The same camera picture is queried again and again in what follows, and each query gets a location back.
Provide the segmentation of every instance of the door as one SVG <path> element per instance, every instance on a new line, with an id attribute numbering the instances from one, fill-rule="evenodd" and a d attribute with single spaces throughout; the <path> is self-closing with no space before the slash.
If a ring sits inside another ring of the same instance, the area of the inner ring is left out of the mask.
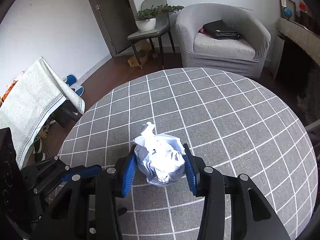
<path id="1" fill-rule="evenodd" d="M 124 51 L 131 45 L 127 37 L 138 30 L 129 0 L 95 0 L 95 3 L 94 9 L 102 18 L 113 51 L 116 54 Z"/>

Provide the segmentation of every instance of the crumpled white paper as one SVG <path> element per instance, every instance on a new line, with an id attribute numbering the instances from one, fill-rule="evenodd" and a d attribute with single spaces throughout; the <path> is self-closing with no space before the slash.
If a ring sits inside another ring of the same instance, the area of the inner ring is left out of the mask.
<path id="1" fill-rule="evenodd" d="M 155 125 L 147 122 L 140 136 L 133 141 L 139 170 L 149 184 L 166 187 L 184 175 L 184 148 L 180 138 L 167 134 L 153 134 Z"/>

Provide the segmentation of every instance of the potted plant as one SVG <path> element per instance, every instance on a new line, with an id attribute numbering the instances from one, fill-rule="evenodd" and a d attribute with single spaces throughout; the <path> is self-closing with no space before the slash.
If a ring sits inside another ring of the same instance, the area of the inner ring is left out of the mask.
<path id="1" fill-rule="evenodd" d="M 180 10 L 182 10 L 184 7 L 177 5 L 177 6 L 171 6 L 171 5 L 159 5 L 156 8 L 153 6 L 151 9 L 144 9 L 141 11 L 138 11 L 137 13 L 137 20 L 136 25 L 138 29 L 141 32 L 147 32 L 154 30 L 156 26 L 156 17 L 158 15 L 164 14 L 164 13 L 175 13 Z"/>

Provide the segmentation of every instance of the green plant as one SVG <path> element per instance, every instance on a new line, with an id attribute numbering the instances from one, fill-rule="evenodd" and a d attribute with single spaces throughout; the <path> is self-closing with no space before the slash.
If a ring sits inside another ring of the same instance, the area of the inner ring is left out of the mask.
<path id="1" fill-rule="evenodd" d="M 172 6 L 172 5 L 159 5 L 156 8 L 151 7 L 151 9 L 144 9 L 138 11 L 137 13 L 137 21 L 149 20 L 157 17 L 160 14 L 164 13 L 176 13 L 182 10 L 184 7 L 181 5 Z"/>

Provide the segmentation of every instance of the gray checkered tablecloth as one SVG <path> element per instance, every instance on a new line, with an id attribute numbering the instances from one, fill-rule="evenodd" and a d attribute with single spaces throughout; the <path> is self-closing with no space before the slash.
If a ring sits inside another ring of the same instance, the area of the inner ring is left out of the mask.
<path id="1" fill-rule="evenodd" d="M 146 122 L 156 133 L 188 143 L 192 154 L 222 174 L 248 174 L 276 210 L 291 239 L 307 225 L 317 193 L 311 141 L 297 116 L 275 94 L 242 76 L 215 69 L 170 69 L 113 89 L 70 132 L 60 158 L 73 166 L 115 164 L 129 153 Z M 118 199 L 123 238 L 196 239 L 204 198 L 186 178 L 167 188 L 147 184 L 138 170 L 131 193 Z M 226 195 L 225 239 L 230 239 Z"/>

